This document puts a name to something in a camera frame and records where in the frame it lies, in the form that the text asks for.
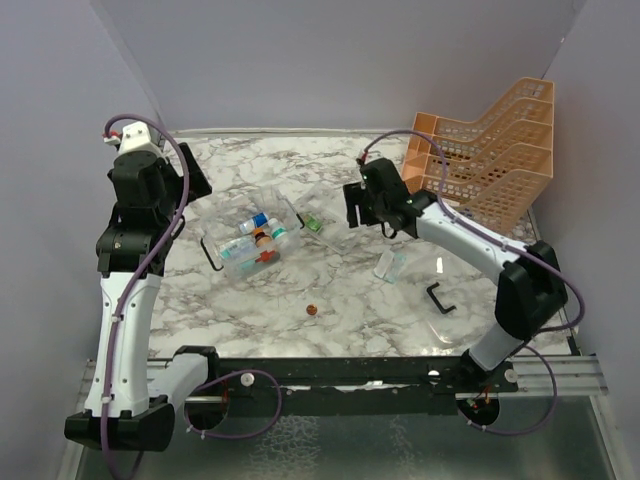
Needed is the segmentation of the white blue small bottle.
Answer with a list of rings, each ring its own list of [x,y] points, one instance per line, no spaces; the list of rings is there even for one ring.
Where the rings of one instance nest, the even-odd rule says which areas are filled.
[[[253,215],[248,220],[245,220],[238,224],[239,231],[243,235],[251,234],[255,229],[263,227],[268,223],[269,216],[264,212],[260,212]]]

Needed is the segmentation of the white green-label medicine bottle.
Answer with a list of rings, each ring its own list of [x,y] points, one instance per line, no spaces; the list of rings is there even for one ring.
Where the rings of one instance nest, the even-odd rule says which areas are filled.
[[[277,218],[270,218],[267,222],[271,237],[276,242],[282,242],[287,239],[288,229],[286,226]]]

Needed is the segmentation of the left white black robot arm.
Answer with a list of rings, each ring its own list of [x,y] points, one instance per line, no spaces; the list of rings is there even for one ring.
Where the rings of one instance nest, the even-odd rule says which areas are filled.
[[[161,452],[173,435],[176,406],[189,384],[206,395],[220,385],[221,371],[198,358],[182,379],[151,392],[147,385],[150,323],[165,262],[182,222],[182,200],[193,202],[212,192],[185,143],[181,177],[160,153],[120,151],[108,172],[116,201],[96,243],[101,275],[102,325],[96,370],[83,410],[66,418],[67,439],[91,449],[101,438],[116,451]]]

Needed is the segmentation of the small clear teal packet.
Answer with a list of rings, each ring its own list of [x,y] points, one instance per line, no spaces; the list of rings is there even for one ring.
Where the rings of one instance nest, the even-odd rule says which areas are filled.
[[[406,256],[393,250],[386,250],[382,253],[378,263],[373,269],[376,278],[389,284],[394,284],[406,262]]]

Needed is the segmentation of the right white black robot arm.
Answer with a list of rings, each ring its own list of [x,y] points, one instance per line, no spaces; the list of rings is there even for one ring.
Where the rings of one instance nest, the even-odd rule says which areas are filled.
[[[444,248],[483,273],[497,287],[495,324],[463,354],[461,383],[481,391],[495,369],[543,330],[568,301],[554,249],[526,245],[466,220],[427,190],[411,193],[387,158],[360,166],[361,180],[342,187],[347,223],[390,226]]]

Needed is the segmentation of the green small packet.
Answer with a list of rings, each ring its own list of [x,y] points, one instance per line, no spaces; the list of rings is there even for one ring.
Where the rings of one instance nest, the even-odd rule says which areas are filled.
[[[323,223],[313,215],[307,215],[304,218],[304,223],[305,227],[313,233],[318,233],[323,228]]]

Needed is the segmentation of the clear plastic medicine box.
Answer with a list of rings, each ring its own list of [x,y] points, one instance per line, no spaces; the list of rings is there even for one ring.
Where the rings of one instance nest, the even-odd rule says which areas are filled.
[[[304,221],[274,187],[219,197],[202,218],[200,248],[210,266],[231,281],[246,280],[301,247]]]

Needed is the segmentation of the brown orange-cap medicine bottle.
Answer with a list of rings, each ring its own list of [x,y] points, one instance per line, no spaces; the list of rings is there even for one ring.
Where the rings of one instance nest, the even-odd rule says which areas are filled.
[[[263,228],[254,229],[252,232],[252,236],[257,248],[262,248],[272,241],[271,236],[266,233]]]

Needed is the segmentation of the white blue gauze packet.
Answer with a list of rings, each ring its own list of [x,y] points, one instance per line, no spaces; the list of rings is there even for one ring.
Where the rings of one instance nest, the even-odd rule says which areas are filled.
[[[254,240],[250,236],[242,236],[230,240],[220,247],[220,257],[229,259],[243,256],[256,249]]]

